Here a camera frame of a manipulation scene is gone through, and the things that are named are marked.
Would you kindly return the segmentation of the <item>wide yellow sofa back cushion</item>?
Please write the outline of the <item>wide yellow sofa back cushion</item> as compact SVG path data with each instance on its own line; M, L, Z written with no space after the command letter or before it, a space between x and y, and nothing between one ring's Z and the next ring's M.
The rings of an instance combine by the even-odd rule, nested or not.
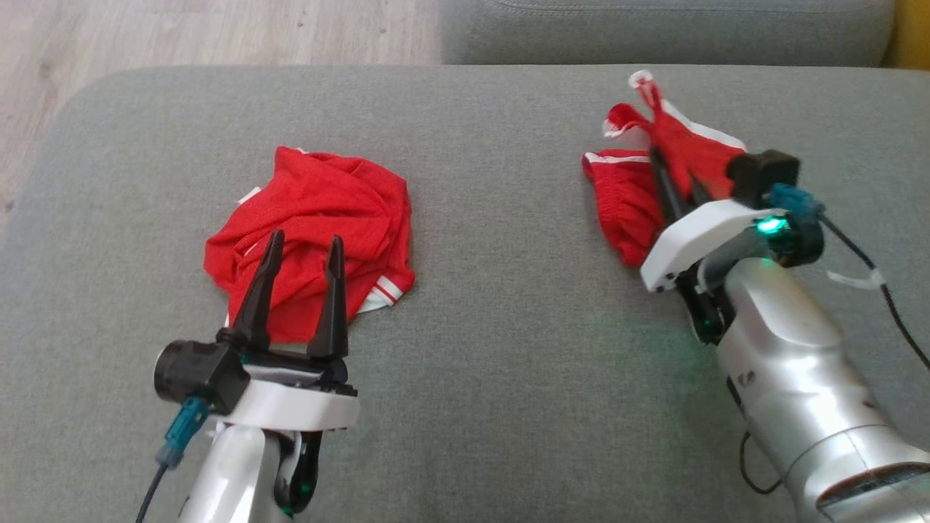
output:
M930 70L930 0L894 0L886 68Z

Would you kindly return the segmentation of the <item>red basketball jersey number 23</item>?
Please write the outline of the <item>red basketball jersey number 23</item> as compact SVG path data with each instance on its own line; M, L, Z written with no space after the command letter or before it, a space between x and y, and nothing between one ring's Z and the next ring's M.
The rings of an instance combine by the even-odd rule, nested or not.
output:
M349 319L392 306L411 291L411 214L408 183L378 163L282 146L272 179L242 198L207 239L203 268L228 293L233 319L270 235L283 231L267 328L274 344L306 342L319 323L336 236L344 244Z

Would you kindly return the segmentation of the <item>large grey sofa seat cushion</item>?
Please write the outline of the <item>large grey sofa seat cushion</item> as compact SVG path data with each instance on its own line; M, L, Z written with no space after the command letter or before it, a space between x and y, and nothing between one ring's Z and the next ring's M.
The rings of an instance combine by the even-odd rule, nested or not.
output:
M896 0L438 0L447 64L875 67Z

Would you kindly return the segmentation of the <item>red shorts with white trim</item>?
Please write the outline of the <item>red shorts with white trim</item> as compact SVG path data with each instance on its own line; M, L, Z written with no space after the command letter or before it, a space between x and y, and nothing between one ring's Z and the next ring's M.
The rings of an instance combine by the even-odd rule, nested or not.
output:
M619 149L582 155L583 173L592 183L602 232L624 264L640 266L655 244L664 223L649 153L657 149L668 165L676 187L686 198L697 179L714 200L727 199L733 182L727 164L747 147L721 130L687 118L661 92L650 70L628 79L653 116L633 105L619 103L605 117L602 131L618 140Z

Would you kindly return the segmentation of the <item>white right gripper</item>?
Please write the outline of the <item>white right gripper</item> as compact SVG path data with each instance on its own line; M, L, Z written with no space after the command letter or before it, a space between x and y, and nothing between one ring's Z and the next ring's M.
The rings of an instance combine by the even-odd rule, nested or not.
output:
M679 191L664 154L651 147L649 159L663 223L670 224L640 267L642 282L651 293L675 288L675 278L760 219L787 215L783 208L754 209L734 199L717 200L694 173L689 173L689 202L694 211L688 213L687 199Z

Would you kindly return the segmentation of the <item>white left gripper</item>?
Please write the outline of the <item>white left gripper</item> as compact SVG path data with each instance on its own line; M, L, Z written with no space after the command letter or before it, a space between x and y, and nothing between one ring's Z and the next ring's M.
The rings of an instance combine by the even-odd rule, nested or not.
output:
M249 377L235 407L219 423L269 431L334 431L356 425L361 411L358 390L348 383L342 360L349 354L347 279L344 242L335 235L325 265L328 281L315 335L305 357L268 349L270 301L283 259L283 230L275 230L230 331L217 340L232 342Z

